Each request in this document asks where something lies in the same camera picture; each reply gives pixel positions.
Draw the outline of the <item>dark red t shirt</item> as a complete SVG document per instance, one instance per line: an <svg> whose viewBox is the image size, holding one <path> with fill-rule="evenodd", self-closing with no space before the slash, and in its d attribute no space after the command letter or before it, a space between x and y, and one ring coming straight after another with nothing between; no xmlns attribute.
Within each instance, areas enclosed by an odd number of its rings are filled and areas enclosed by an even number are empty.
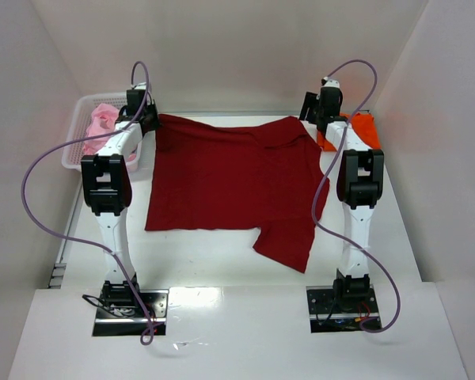
<svg viewBox="0 0 475 380"><path fill-rule="evenodd" d="M214 127L161 115L145 228L260 231L260 255L304 272L330 183L295 117Z"/></svg>

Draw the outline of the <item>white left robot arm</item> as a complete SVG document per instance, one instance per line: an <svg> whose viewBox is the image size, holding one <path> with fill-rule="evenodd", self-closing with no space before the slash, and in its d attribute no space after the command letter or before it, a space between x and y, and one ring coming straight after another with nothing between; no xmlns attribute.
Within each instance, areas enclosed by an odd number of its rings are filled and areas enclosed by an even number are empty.
<svg viewBox="0 0 475 380"><path fill-rule="evenodd" d="M81 159L84 200L96 217L108 265L96 303L119 318L140 312L139 285L127 241L127 209L132 201L127 159L158 125L158 111L146 83L132 86L126 96L115 133L95 154Z"/></svg>

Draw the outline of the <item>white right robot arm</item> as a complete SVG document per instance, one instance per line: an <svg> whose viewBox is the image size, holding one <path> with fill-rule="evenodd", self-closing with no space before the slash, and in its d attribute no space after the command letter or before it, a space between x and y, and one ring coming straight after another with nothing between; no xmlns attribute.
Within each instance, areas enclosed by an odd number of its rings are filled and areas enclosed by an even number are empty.
<svg viewBox="0 0 475 380"><path fill-rule="evenodd" d="M308 92L300 120L317 127L322 138L338 153L336 195L344 211L344 245L333 283L333 300L348 312L370 294L368 259L371 217L382 196L384 154L373 149L340 114L343 93L336 80L324 79L318 94Z"/></svg>

